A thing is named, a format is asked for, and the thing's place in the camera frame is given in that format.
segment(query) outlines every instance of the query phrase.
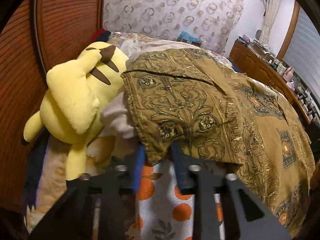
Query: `window blind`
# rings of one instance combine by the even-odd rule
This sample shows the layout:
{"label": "window blind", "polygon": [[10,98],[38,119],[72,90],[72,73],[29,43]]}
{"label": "window blind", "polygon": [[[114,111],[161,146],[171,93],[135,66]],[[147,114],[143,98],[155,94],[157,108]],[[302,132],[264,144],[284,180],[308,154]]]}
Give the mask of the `window blind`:
{"label": "window blind", "polygon": [[284,62],[294,68],[320,103],[320,35],[302,8]]}

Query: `pikachu plush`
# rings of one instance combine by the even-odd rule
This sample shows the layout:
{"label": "pikachu plush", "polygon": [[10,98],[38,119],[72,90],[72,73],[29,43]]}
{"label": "pikachu plush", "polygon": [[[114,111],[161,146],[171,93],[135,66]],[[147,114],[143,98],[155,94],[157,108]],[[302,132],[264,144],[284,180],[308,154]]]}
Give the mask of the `pikachu plush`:
{"label": "pikachu plush", "polygon": [[27,121],[23,138],[30,142],[45,126],[57,139],[72,144],[66,163],[66,180],[85,172],[87,145],[99,134],[102,109],[123,85],[126,55],[105,42],[95,42],[75,60],[48,71],[49,89],[40,110]]}

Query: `wooden dresser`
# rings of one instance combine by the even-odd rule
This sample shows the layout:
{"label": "wooden dresser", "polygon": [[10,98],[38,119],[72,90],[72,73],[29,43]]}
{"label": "wooden dresser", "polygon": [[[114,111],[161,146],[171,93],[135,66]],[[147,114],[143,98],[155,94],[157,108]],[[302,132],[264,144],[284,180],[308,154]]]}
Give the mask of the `wooden dresser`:
{"label": "wooden dresser", "polygon": [[310,124],[310,120],[304,111],[304,107],[297,99],[295,93],[286,85],[286,81],[265,61],[238,41],[235,41],[229,57],[243,73],[248,75],[248,77],[267,86],[271,86],[282,93],[298,113],[302,124]]}

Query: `patterned curtain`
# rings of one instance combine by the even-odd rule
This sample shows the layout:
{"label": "patterned curtain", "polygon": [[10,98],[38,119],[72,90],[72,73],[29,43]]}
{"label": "patterned curtain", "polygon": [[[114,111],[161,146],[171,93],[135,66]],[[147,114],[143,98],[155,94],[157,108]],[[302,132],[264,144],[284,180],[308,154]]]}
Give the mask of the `patterned curtain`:
{"label": "patterned curtain", "polygon": [[176,39],[182,30],[223,54],[244,0],[104,0],[104,28]]}

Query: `screw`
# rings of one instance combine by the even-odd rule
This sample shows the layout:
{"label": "screw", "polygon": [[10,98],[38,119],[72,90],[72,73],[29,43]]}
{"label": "screw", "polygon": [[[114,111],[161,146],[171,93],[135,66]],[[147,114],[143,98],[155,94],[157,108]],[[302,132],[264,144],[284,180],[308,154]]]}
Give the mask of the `screw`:
{"label": "screw", "polygon": [[83,173],[80,175],[80,179],[81,180],[89,180],[90,179],[90,175],[88,173]]}
{"label": "screw", "polygon": [[201,167],[199,165],[190,165],[189,171],[201,171]]}
{"label": "screw", "polygon": [[226,178],[227,178],[227,180],[231,180],[231,181],[234,181],[234,180],[237,180],[237,179],[238,179],[237,175],[234,174],[234,173],[229,173],[229,174],[227,174],[227,175],[226,175]]}
{"label": "screw", "polygon": [[125,166],[125,165],[117,165],[116,167],[115,167],[115,169],[116,169],[116,171],[127,171],[127,166]]}

